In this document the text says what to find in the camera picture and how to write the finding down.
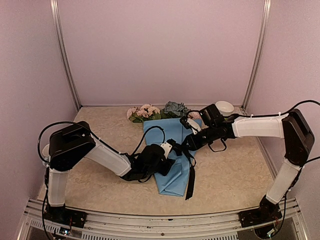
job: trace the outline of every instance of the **beige tabletop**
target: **beige tabletop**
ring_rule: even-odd
[[[128,107],[83,107],[75,121],[120,152],[131,153],[143,135],[143,125],[127,120]],[[82,159],[67,180],[67,206],[134,215],[191,215],[239,210],[257,206],[273,182],[254,137],[228,139],[227,150],[197,151],[193,197],[159,194],[152,177],[146,183],[125,181],[89,159]],[[216,141],[214,148],[220,148]],[[44,197],[44,188],[39,199]]]

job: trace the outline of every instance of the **metal corner post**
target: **metal corner post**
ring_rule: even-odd
[[[263,8],[263,14],[262,14],[262,21],[261,21],[261,27],[260,27],[260,33],[259,33],[259,39],[258,39],[258,45],[255,51],[254,56],[254,62],[253,67],[251,70],[250,80],[248,87],[246,89],[246,93],[242,102],[242,108],[246,110],[248,107],[250,97],[252,95],[254,85],[257,78],[257,72],[259,69],[259,64],[264,48],[266,33],[267,33],[267,27],[268,27],[268,20],[269,20],[269,14],[270,14],[270,7],[271,7],[271,0],[264,0],[264,8]]]
[[[72,95],[74,105],[75,105],[77,111],[79,111],[80,108],[82,107],[82,105],[79,100],[79,95],[78,95],[78,92],[76,89],[74,79],[71,74],[70,65],[69,65],[69,61],[67,58],[67,52],[66,52],[66,47],[65,47],[65,43],[64,43],[64,36],[63,36],[63,32],[62,32],[60,15],[59,15],[58,0],[50,0],[50,5],[51,5],[53,22],[54,22],[54,26],[55,26],[55,30],[56,30],[56,36],[57,36],[58,43],[59,43],[59,49],[60,49],[60,54],[61,54],[61,58],[62,58],[62,63],[63,63],[64,71],[66,74],[66,79],[67,79],[67,82],[68,82],[68,85],[70,88],[70,92]]]

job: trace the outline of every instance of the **pink backdrop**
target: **pink backdrop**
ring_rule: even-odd
[[[51,122],[72,120],[76,109],[49,1],[1,1],[0,23],[0,239],[13,240],[44,178],[38,135]]]
[[[63,0],[83,105],[243,101],[263,0]]]
[[[268,31],[249,113],[286,111],[299,101],[320,101],[320,1],[272,1]],[[310,157],[320,155],[320,107],[298,107],[314,135]],[[279,169],[284,141],[263,140]],[[308,164],[293,188],[311,239],[320,239],[320,161]]]

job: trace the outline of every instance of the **artificial flower bouquet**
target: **artificial flower bouquet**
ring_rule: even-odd
[[[181,118],[190,111],[184,103],[169,101],[163,109],[159,109],[151,104],[144,104],[141,107],[132,107],[126,113],[126,117],[133,123],[143,123],[144,121]],[[193,119],[200,119],[197,112],[188,115]]]

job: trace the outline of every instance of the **blue cloth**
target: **blue cloth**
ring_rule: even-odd
[[[200,119],[196,119],[195,122],[201,126],[202,121]],[[165,140],[173,139],[178,144],[181,144],[187,135],[192,134],[192,130],[185,129],[180,123],[179,118],[145,121],[143,123],[143,131],[146,132],[152,126],[163,128]],[[163,141],[163,135],[158,128],[154,128],[146,134],[145,141],[147,145],[160,145]],[[195,151],[191,151],[190,153],[192,156],[196,154]],[[172,151],[168,158],[175,160],[169,173],[166,176],[160,173],[154,174],[159,193],[183,197],[188,184],[190,163],[184,154],[177,156],[175,151]]]

